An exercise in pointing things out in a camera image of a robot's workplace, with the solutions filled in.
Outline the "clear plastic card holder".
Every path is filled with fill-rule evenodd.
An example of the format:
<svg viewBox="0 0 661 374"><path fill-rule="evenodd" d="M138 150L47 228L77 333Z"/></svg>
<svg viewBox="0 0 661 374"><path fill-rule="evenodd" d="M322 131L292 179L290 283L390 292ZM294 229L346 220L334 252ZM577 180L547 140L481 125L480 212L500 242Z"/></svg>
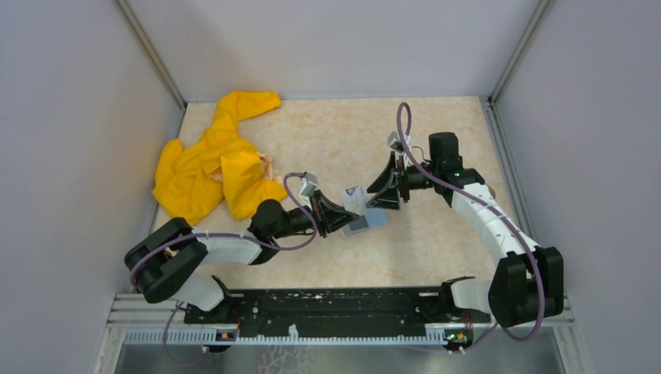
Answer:
<svg viewBox="0 0 661 374"><path fill-rule="evenodd" d="M385 210L377 208L367 208L364 214L359 218L341 229L341 233L345 237L350 237L364 232L382 227L388 223Z"/></svg>

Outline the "white printed credit card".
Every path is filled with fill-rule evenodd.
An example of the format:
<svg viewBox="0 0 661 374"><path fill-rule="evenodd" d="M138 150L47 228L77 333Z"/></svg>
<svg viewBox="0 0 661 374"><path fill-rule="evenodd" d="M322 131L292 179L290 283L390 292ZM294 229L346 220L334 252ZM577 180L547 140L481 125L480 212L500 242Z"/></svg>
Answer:
<svg viewBox="0 0 661 374"><path fill-rule="evenodd" d="M361 185L355 185L344 189L342 192L343 207L359 216L366 214L366 204L369 200Z"/></svg>

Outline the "black credit card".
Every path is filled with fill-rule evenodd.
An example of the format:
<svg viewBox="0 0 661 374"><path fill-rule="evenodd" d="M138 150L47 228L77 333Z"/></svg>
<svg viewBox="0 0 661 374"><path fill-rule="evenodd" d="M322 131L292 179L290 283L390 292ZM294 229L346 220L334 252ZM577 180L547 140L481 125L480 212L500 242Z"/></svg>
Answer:
<svg viewBox="0 0 661 374"><path fill-rule="evenodd" d="M364 215L359 216L358 219L348 224L350 232L360 232L369 229L369 222Z"/></svg>

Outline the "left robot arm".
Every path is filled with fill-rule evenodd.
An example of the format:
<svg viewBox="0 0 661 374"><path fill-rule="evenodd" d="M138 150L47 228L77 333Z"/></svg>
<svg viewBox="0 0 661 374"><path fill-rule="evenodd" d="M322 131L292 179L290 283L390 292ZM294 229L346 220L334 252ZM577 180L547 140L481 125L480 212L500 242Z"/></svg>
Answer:
<svg viewBox="0 0 661 374"><path fill-rule="evenodd" d="M129 279L150 304L176 299L202 310L216 323L228 320L234 302L218 277L204 276L202 265L261 265L283 251L280 238L308 234L327 237L359 219L357 213L313 191L308 204L285 210L274 199L263 201L249 227L238 234L195 231L173 218L131 248L124 257Z"/></svg>

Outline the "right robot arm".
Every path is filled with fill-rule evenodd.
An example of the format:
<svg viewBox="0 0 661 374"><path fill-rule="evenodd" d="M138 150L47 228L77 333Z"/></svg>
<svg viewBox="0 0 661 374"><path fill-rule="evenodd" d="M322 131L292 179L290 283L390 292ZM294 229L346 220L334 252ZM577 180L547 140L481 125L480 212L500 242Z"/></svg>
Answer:
<svg viewBox="0 0 661 374"><path fill-rule="evenodd" d="M369 208L399 210L410 192L434 189L463 217L484 244L496 267L491 281L460 277L443 283L442 317L460 320L469 309L491 315L503 327L535 322L564 311L564 259L520 231L493 198L474 168L464 168L452 132L429 136L430 159L416 167L396 132L387 166L368 187Z"/></svg>

